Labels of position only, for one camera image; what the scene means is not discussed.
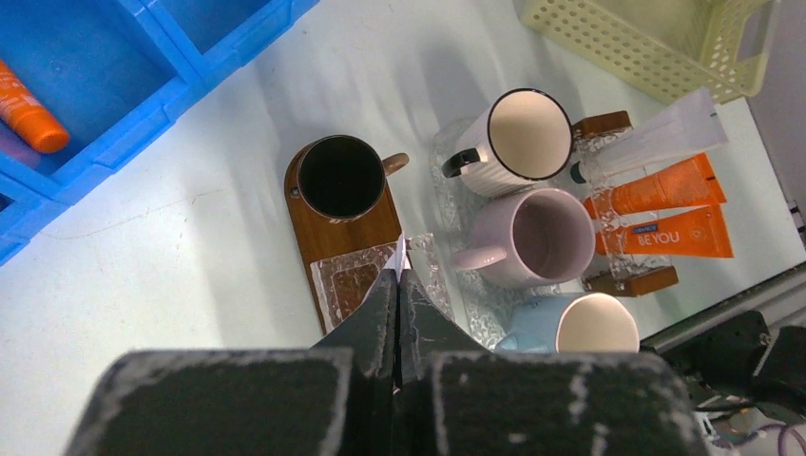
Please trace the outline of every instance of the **mug handle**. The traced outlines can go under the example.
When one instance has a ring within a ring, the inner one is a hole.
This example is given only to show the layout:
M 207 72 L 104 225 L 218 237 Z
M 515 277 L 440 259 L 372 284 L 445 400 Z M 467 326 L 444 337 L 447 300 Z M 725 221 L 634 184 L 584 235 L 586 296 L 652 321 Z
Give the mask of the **mug handle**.
M 383 172 L 389 177 L 403 166 L 409 164 L 409 156 L 405 153 L 394 154 L 383 160 Z
M 442 164 L 442 175 L 446 178 L 455 178 L 462 174 L 462 168 L 469 164 L 481 161 L 481 154 L 478 149 L 465 149 L 457 152 Z
M 459 271 L 486 268 L 507 257 L 507 251 L 493 245 L 463 250 L 451 255 L 451 265 Z

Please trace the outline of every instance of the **orange product in bin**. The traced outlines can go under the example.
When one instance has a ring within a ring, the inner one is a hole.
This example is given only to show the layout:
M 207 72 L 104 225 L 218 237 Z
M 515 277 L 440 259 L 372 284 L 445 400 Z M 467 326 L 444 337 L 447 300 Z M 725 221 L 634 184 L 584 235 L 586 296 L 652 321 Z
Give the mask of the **orange product in bin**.
M 34 150 L 52 154 L 65 148 L 70 134 L 11 69 L 0 60 L 0 119 Z

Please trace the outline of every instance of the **orange tube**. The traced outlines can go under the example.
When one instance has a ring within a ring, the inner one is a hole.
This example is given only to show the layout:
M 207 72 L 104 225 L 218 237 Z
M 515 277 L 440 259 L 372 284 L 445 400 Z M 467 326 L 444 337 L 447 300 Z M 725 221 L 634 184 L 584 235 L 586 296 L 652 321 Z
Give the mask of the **orange tube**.
M 34 150 L 52 154 L 65 148 L 70 134 L 0 60 L 0 119 Z
M 596 252 L 732 258 L 725 218 L 718 205 L 596 235 Z
M 708 156 L 699 154 L 645 178 L 607 190 L 585 200 L 592 219 L 597 212 L 623 216 L 675 207 L 707 206 L 726 202 Z

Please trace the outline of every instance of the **cable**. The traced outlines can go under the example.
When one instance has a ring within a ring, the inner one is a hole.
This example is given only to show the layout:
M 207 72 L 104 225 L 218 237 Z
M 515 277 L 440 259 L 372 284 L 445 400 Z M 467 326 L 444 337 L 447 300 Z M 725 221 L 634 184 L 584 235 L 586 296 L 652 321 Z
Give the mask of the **cable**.
M 778 435 L 778 456 L 787 456 L 786 452 L 786 436 L 787 434 L 792 434 L 795 437 L 795 440 L 800 444 L 800 449 L 803 451 L 803 455 L 806 456 L 806 439 L 800 435 L 800 432 L 795 430 L 794 426 L 786 426 L 782 427 L 780 434 Z
M 723 404 L 721 406 L 702 406 L 702 407 L 695 407 L 694 411 L 701 411 L 705 413 L 713 413 L 717 411 L 734 411 L 734 410 L 741 410 L 741 409 L 749 409 L 755 407 L 756 404 L 752 402 L 735 402 L 731 404 Z
M 742 448 L 742 447 L 746 447 L 746 446 L 752 444 L 753 442 L 755 442 L 756 440 L 758 440 L 760 438 L 766 437 L 767 432 L 769 432 L 771 430 L 784 429 L 784 428 L 785 428 L 784 425 L 762 426 L 762 427 L 759 427 L 758 429 L 754 430 L 753 432 L 747 434 L 747 436 L 743 437 L 738 442 L 729 442 L 728 440 L 726 440 L 726 439 L 724 439 L 722 437 L 719 437 L 718 439 L 711 441 L 711 444 L 714 447 L 722 448 L 722 449 Z

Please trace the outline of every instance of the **wooden handle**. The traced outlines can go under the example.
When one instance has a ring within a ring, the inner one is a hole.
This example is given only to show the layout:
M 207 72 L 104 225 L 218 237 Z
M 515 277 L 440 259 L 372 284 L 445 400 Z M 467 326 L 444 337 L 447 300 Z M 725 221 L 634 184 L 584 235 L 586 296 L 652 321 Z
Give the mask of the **wooden handle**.
M 405 153 L 394 154 L 383 161 L 383 171 L 387 176 L 391 176 L 398 169 L 409 164 L 409 156 Z

